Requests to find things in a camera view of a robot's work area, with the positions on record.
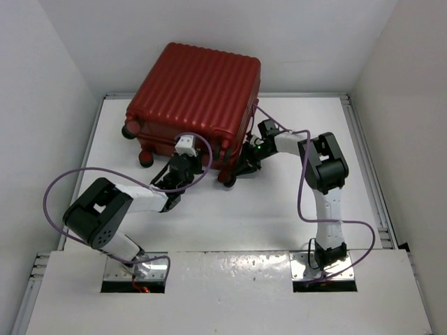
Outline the red hard-shell suitcase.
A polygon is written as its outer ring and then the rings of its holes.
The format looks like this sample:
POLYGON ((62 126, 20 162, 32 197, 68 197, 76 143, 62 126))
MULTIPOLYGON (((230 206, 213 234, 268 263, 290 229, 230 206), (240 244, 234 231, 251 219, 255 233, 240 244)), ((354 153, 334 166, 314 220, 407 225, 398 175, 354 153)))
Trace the red hard-shell suitcase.
POLYGON ((155 155, 173 154, 177 135, 199 134, 200 149, 212 149, 203 163, 231 187, 260 85, 256 57, 168 43, 127 107, 122 135, 139 141, 139 163, 149 168, 155 155))

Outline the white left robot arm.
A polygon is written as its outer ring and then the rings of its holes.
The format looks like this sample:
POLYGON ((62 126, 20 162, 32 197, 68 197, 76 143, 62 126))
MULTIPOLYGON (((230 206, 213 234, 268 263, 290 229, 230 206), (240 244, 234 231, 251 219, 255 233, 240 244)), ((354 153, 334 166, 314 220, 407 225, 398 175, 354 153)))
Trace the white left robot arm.
POLYGON ((130 213, 165 213, 179 204, 184 188, 203 173, 201 154, 174 154, 149 186, 123 186, 96 179, 66 210, 63 222, 83 243, 114 258, 137 274, 148 268, 144 249, 119 227, 130 213))

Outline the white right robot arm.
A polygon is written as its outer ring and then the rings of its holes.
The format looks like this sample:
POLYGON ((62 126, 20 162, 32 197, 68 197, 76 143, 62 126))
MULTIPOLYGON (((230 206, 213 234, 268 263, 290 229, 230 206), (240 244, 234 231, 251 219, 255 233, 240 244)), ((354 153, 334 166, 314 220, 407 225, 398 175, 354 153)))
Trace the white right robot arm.
POLYGON ((270 119, 258 124, 260 136, 247 135, 234 175, 251 174, 261 169, 261 161, 275 154, 298 156, 304 180, 312 189, 316 204, 317 231, 314 259, 308 266, 323 271, 347 256, 342 233, 341 197, 349 167, 333 133, 308 139, 306 133, 281 130, 270 119))

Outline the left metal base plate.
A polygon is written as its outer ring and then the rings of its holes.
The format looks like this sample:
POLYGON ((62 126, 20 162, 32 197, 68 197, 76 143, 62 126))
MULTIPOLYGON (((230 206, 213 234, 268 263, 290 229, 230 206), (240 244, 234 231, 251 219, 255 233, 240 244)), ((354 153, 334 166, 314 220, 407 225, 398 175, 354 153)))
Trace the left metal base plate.
POLYGON ((105 263, 103 280, 119 283, 130 283, 132 278, 136 282, 162 283, 167 276, 169 261, 167 253, 146 253, 145 258, 152 261, 137 265, 126 266, 108 258, 105 263))

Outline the metal base plate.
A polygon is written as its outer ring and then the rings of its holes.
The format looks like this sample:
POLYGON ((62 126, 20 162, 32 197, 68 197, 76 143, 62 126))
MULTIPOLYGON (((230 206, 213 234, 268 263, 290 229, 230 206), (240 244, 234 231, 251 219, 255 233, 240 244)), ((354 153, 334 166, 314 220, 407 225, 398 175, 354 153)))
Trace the metal base plate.
POLYGON ((314 252, 310 253, 311 266, 309 266, 309 257, 306 251, 298 251, 290 253, 291 277, 293 282, 304 283, 313 281, 320 277, 326 279, 333 274, 339 273, 337 276, 329 278, 329 281, 355 281, 355 274, 352 268, 352 259, 350 253, 331 265, 326 265, 323 271, 316 268, 314 262, 314 252))
POLYGON ((130 283, 132 278, 136 282, 162 283, 167 276, 169 261, 167 253, 146 253, 145 258, 152 261, 137 265, 126 266, 108 258, 105 263, 103 280, 119 283, 130 283))

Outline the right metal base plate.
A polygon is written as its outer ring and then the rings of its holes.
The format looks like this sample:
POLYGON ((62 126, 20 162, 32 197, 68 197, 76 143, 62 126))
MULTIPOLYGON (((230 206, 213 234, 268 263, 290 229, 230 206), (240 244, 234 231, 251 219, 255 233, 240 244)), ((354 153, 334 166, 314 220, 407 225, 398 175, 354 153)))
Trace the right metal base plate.
POLYGON ((304 283, 313 281, 320 277, 326 279, 333 274, 339 273, 337 276, 329 278, 329 281, 355 281, 355 274, 352 268, 352 259, 350 253, 331 265, 326 265, 323 271, 316 268, 314 262, 314 252, 310 253, 311 266, 309 266, 309 257, 306 251, 298 251, 290 253, 291 277, 293 282, 304 283))

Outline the aluminium table frame rail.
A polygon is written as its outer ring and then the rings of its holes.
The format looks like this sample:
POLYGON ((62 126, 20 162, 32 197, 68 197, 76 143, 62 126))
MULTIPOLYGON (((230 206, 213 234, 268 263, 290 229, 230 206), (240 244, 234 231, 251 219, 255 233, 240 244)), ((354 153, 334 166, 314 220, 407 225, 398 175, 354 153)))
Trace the aluminium table frame rail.
POLYGON ((360 118, 349 95, 342 95, 340 101, 359 160, 360 170, 366 185, 369 202, 373 209, 374 220, 379 231, 381 245, 385 249, 398 249, 395 230, 388 213, 388 208, 369 152, 365 133, 360 123, 360 118))

